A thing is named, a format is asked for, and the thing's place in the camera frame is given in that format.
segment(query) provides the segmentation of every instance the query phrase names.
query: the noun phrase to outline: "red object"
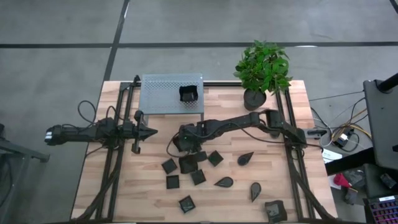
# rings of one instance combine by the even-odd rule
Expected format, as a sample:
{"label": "red object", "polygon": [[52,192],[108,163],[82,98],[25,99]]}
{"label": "red object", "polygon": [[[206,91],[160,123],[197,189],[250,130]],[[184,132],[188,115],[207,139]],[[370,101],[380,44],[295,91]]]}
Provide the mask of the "red object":
{"label": "red object", "polygon": [[336,174],[335,178],[333,179],[334,183],[337,185],[341,185],[343,187],[351,187],[348,180],[343,176],[343,174]]}

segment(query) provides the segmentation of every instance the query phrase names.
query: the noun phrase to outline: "perforated metal platform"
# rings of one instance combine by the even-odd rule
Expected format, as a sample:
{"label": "perforated metal platform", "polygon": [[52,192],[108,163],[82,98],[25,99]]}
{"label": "perforated metal platform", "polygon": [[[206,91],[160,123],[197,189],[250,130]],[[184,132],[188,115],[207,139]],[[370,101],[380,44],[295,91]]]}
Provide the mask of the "perforated metal platform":
{"label": "perforated metal platform", "polygon": [[[196,85],[198,100],[181,102],[181,86]],[[147,74],[142,76],[139,109],[145,115],[150,114],[203,114],[202,74]]]}

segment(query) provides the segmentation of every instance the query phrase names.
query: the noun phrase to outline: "green leaves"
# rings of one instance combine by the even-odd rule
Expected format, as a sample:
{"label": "green leaves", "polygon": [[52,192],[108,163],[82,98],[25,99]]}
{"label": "green leaves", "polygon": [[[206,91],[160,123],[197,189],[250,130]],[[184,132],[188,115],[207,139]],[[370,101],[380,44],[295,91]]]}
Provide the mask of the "green leaves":
{"label": "green leaves", "polygon": [[285,90],[292,80],[292,77],[287,77],[287,59],[283,48],[255,40],[252,47],[244,50],[233,75],[242,80],[243,88],[262,92]]}

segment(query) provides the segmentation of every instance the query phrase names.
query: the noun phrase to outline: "potted plant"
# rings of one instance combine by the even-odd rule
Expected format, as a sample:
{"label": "potted plant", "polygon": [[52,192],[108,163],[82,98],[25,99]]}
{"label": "potted plant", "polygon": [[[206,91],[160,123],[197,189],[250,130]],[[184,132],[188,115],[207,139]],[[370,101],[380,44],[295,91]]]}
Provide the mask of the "potted plant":
{"label": "potted plant", "polygon": [[253,111],[266,102],[266,90],[275,94],[290,86],[292,77],[287,76],[287,59],[282,47],[258,40],[244,51],[234,76],[242,80],[242,87],[246,89],[243,99],[247,110]]}

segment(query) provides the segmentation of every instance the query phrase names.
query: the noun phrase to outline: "gray floor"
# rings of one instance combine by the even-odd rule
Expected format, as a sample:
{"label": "gray floor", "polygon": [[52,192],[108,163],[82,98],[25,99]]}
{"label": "gray floor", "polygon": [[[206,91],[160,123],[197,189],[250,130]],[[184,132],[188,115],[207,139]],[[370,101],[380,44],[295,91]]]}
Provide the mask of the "gray floor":
{"label": "gray floor", "polygon": [[[111,43],[122,0],[0,0],[0,44]],[[398,41],[398,14],[388,0],[131,0],[121,42]],[[15,223],[68,220],[86,144],[50,147],[45,130],[85,125],[76,107],[98,101],[110,49],[0,49],[0,123],[7,138],[51,153],[32,161]],[[398,47],[287,48],[290,74],[310,99],[362,90],[364,80],[398,71]],[[200,72],[232,80],[242,49],[119,49],[111,80],[143,73]],[[311,101],[326,122],[363,94]],[[357,111],[365,107],[358,105]],[[89,108],[84,109],[92,116]],[[341,115],[331,126],[349,118]],[[369,130],[366,119],[360,122]],[[361,145],[371,145],[361,135]],[[362,207],[334,193],[340,218],[364,221]]]}

